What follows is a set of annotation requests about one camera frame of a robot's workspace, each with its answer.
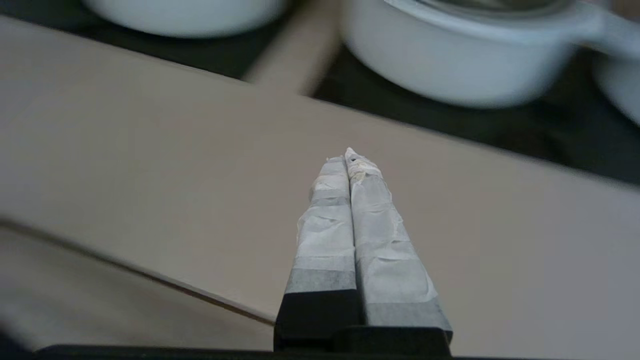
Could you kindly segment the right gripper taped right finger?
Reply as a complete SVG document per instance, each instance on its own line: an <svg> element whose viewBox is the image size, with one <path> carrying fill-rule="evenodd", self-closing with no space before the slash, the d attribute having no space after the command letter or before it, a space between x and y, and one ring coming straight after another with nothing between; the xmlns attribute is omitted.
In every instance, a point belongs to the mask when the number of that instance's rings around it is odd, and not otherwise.
<svg viewBox="0 0 640 360"><path fill-rule="evenodd" d="M357 353L450 357L453 328L381 170L352 148L345 159L365 319L345 344Z"/></svg>

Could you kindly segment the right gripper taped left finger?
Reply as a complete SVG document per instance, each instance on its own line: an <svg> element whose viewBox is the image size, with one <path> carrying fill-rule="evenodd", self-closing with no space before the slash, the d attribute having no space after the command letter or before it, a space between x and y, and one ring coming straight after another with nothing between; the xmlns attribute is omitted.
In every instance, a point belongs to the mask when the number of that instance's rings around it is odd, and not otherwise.
<svg viewBox="0 0 640 360"><path fill-rule="evenodd" d="M332 348L362 322L355 269L350 183L343 156L329 158L297 223L297 250L273 333L277 352Z"/></svg>

